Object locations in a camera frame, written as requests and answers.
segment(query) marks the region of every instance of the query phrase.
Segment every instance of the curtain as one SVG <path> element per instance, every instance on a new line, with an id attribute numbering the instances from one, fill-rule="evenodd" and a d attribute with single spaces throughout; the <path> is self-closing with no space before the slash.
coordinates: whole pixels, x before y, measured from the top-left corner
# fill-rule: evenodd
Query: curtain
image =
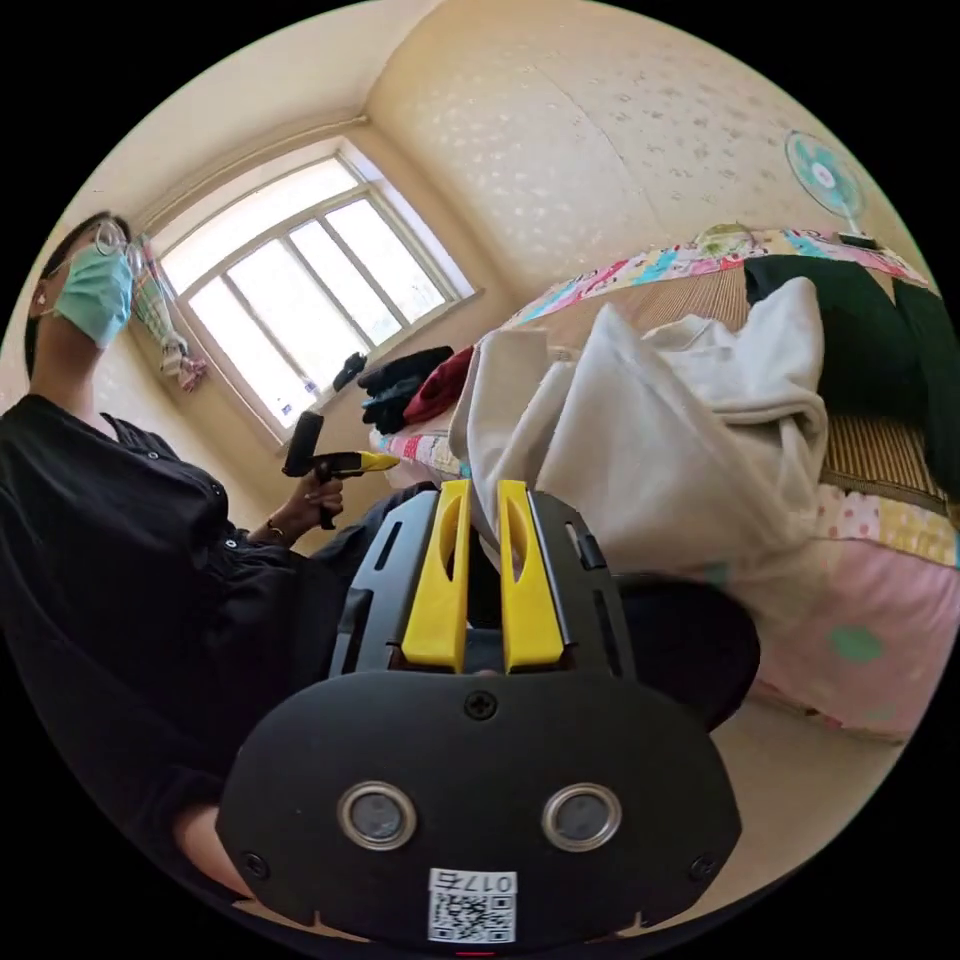
<path id="1" fill-rule="evenodd" d="M 160 373 L 176 379 L 189 393 L 203 379 L 207 362 L 191 357 L 187 341 L 174 326 L 179 316 L 175 299 L 153 255 L 150 238 L 141 234 L 133 241 L 143 258 L 143 269 L 133 284 L 133 316 L 150 331 L 160 347 Z"/>

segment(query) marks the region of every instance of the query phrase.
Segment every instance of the eyeglasses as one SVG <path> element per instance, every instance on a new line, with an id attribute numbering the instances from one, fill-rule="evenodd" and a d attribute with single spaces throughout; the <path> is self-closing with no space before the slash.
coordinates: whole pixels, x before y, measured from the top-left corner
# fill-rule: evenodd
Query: eyeglasses
<path id="1" fill-rule="evenodd" d="M 134 277 L 143 270 L 143 255 L 135 244 L 128 243 L 123 231 L 112 220 L 101 220 L 97 225 L 97 234 L 94 238 L 97 250 L 105 257 L 112 253 L 123 253 L 130 264 Z"/>

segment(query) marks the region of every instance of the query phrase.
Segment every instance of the woman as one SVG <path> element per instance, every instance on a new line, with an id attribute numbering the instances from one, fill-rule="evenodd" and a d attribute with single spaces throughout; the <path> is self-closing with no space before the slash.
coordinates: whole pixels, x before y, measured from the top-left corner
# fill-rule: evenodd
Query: woman
<path id="1" fill-rule="evenodd" d="M 0 629 L 103 811 L 167 872 L 233 901 L 251 895 L 215 831 L 233 758 L 303 677 L 296 637 L 315 638 L 311 675 L 323 677 L 377 529 L 429 485 L 381 501 L 309 559 L 291 548 L 322 508 L 341 512 L 339 482 L 307 477 L 258 529 L 233 526 L 213 477 L 96 409 L 97 365 L 130 315 L 130 239 L 119 217 L 89 218 L 33 294 L 30 391 L 0 418 Z M 496 626 L 492 568 L 471 585 L 471 622 Z M 735 604 L 644 581 L 625 608 L 645 682 L 709 729 L 739 706 L 759 650 Z"/>

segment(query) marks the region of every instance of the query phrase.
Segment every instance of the black shirt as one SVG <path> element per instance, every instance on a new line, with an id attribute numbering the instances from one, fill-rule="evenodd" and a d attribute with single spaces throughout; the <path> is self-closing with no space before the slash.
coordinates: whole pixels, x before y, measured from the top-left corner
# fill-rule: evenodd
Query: black shirt
<path id="1" fill-rule="evenodd" d="M 293 692 L 309 561 L 249 542 L 213 477 L 105 419 L 119 442 L 38 396 L 0 417 L 0 631 L 101 809 L 168 872 L 236 899 L 172 823 L 219 800 L 247 734 Z"/>

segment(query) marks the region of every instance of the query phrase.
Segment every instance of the red cloth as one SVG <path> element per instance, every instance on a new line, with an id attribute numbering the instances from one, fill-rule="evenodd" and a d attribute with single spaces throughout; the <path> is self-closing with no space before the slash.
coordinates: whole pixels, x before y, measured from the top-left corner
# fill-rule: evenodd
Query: red cloth
<path id="1" fill-rule="evenodd" d="M 473 347 L 467 347 L 444 360 L 407 404 L 403 419 L 407 423 L 426 423 L 452 407 L 463 393 L 472 356 Z"/>

